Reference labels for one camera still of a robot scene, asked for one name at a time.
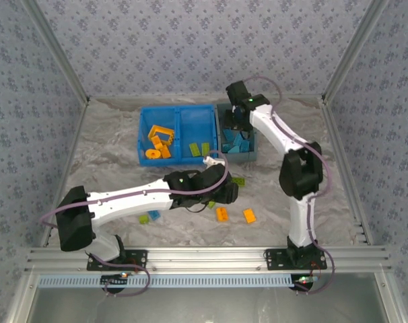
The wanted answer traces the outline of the aluminium corner post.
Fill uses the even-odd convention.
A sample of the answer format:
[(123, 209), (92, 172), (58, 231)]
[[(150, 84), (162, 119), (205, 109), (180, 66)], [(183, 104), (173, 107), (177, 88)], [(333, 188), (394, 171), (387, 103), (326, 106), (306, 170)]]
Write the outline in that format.
[(363, 18), (355, 30), (351, 40), (349, 41), (345, 52), (343, 53), (334, 74), (329, 80), (328, 86), (322, 93), (322, 100), (326, 105), (329, 105), (337, 91), (344, 82), (349, 70), (352, 68), (355, 60), (374, 30), (376, 23), (385, 10), (390, 0), (371, 0)]
[(70, 64), (65, 51), (62, 49), (60, 42), (57, 40), (49, 21), (45, 18), (39, 4), (36, 0), (20, 0), (24, 9), (27, 11), (30, 19), (38, 30), (44, 43), (48, 47), (53, 59), (63, 73), (67, 83), (71, 87), (73, 93), (82, 104), (88, 103), (86, 92)]

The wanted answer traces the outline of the aluminium side rail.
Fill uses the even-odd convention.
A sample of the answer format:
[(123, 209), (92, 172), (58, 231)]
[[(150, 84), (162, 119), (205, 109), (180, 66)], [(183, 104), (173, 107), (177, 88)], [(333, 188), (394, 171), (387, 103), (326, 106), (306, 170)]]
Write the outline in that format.
[(64, 189), (65, 189), (65, 186), (66, 186), (66, 183), (67, 183), (67, 178), (69, 176), (69, 172), (71, 170), (71, 166), (72, 166), (72, 163), (73, 163), (73, 158), (74, 158), (74, 155), (75, 155), (75, 150), (76, 150), (76, 147), (77, 147), (77, 142), (79, 140), (79, 134), (81, 132), (81, 128), (82, 128), (82, 125), (83, 125), (83, 121), (84, 121), (84, 118), (85, 118), (85, 115), (86, 115), (86, 110), (88, 109), (88, 106), (89, 106), (89, 102), (87, 101), (87, 102), (85, 102), (83, 104), (83, 108), (82, 108), (81, 113), (79, 115), (79, 119), (78, 119), (78, 122), (77, 122), (77, 126), (75, 128), (75, 132), (74, 132), (74, 135), (73, 135), (71, 146), (69, 148), (69, 153), (67, 155), (67, 159), (66, 159), (66, 162), (65, 162), (65, 167), (63, 168), (63, 173), (61, 175), (61, 179), (60, 179), (60, 182), (59, 182), (56, 194), (55, 194), (55, 199), (54, 199), (52, 207), (57, 207), (59, 205), (59, 203), (62, 201), (63, 192), (64, 192)]
[(361, 227), (362, 229), (362, 231), (357, 234), (356, 240), (359, 244), (367, 244), (371, 246), (374, 244), (374, 240), (368, 225), (367, 216), (364, 212), (364, 208), (362, 207), (358, 190), (355, 187), (355, 180), (351, 173), (351, 168), (345, 154), (335, 119), (331, 109), (325, 104), (325, 102), (320, 103), (320, 108), (322, 110), (322, 115), (328, 130), (329, 140), (335, 154), (335, 160), (337, 162), (339, 175), (341, 177), (345, 195), (347, 197), (349, 209), (353, 215), (353, 218), (355, 219), (355, 222), (357, 223), (357, 226)]

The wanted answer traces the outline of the aluminium frame leg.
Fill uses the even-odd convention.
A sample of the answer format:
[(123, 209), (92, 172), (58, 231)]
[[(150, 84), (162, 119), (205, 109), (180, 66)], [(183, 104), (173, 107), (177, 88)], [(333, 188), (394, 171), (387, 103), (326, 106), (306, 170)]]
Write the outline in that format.
[(19, 280), (7, 312), (5, 323), (26, 323), (39, 283), (39, 274), (24, 273)]
[(381, 271), (374, 274), (378, 284), (386, 317), (389, 323), (408, 323), (408, 313), (403, 303), (401, 292), (395, 276), (390, 272)]

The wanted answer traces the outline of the orange lego window frame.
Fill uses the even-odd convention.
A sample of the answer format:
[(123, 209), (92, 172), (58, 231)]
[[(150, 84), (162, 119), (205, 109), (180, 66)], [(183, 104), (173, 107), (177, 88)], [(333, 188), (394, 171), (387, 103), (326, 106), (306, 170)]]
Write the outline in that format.
[(158, 137), (162, 145), (171, 145), (174, 141), (174, 130), (154, 124), (147, 138), (154, 141), (154, 137)]

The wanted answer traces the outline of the aluminium back rail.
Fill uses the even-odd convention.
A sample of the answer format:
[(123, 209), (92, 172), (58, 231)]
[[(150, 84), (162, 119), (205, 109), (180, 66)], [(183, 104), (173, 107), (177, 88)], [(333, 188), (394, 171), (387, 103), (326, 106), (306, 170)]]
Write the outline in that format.
[[(114, 95), (114, 96), (90, 96), (95, 100), (228, 100), (226, 94), (145, 94), (145, 95)], [(282, 94), (282, 98), (289, 99), (322, 99), (322, 94)]]

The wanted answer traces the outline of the blue two-compartment plastic bin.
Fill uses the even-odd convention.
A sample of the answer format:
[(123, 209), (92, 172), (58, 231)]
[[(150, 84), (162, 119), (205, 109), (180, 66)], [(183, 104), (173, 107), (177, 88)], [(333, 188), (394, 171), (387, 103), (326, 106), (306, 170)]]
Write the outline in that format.
[[(155, 149), (147, 138), (151, 127), (156, 124), (174, 130), (174, 141), (167, 145), (171, 158), (147, 159), (145, 152)], [(203, 156), (193, 157), (189, 144), (208, 142), (210, 150), (217, 149), (217, 129), (215, 108), (211, 104), (183, 106), (147, 106), (143, 107), (139, 117), (137, 152), (139, 164), (145, 167), (179, 166), (202, 164)]]

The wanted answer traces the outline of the wide aluminium mounting rail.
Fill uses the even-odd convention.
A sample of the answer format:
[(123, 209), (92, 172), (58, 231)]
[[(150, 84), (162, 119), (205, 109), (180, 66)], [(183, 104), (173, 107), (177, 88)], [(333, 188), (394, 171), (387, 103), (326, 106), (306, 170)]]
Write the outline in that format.
[[(147, 247), (149, 271), (161, 274), (195, 273), (263, 273), (267, 272), (264, 251), (268, 247)], [(327, 269), (336, 273), (379, 273), (391, 271), (393, 265), (384, 246), (328, 247)], [(27, 272), (85, 272), (88, 257), (85, 252), (62, 252), (56, 248), (33, 248), (24, 265)], [(281, 273), (300, 273), (286, 271)]]

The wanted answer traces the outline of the small control board with LED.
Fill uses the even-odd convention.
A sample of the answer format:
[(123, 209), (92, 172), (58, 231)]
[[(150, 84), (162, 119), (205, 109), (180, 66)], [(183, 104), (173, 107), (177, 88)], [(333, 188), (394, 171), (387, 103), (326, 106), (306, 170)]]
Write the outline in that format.
[(318, 281), (318, 277), (314, 275), (291, 275), (292, 283), (291, 287), (294, 291), (309, 292), (312, 289), (313, 284)]
[(114, 274), (114, 275), (102, 275), (100, 277), (100, 285), (101, 286), (119, 286), (119, 285), (126, 285), (128, 281), (128, 276), (124, 276), (122, 274)]

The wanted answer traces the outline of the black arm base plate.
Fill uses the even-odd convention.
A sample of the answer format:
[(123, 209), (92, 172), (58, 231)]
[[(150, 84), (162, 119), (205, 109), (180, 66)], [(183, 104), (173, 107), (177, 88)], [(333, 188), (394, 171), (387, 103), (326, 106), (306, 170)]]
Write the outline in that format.
[(113, 259), (107, 260), (109, 265), (97, 260), (95, 256), (88, 257), (87, 271), (141, 271), (147, 264), (147, 250), (125, 250)]
[(313, 249), (311, 251), (295, 251), (289, 248), (274, 248), (264, 251), (267, 269), (269, 271), (308, 271), (312, 269), (327, 269), (324, 252)]

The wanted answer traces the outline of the grey plastic bin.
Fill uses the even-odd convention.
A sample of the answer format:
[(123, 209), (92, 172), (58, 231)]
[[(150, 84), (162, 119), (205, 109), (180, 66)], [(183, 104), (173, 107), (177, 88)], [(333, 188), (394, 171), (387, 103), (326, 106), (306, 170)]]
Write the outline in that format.
[[(215, 105), (215, 122), (216, 122), (216, 129), (217, 129), (217, 148), (222, 151), (222, 145), (228, 144), (229, 142), (226, 141), (226, 138), (223, 134), (223, 130), (225, 129), (224, 124), (224, 116), (225, 111), (227, 109), (232, 109), (230, 103), (219, 103)], [(241, 133), (245, 140), (250, 141), (250, 151), (247, 153), (237, 153), (237, 154), (230, 154), (224, 153), (227, 160), (233, 164), (241, 164), (241, 163), (248, 163), (248, 162), (255, 162), (257, 160), (257, 132), (256, 131), (237, 131), (233, 130), (235, 135)]]

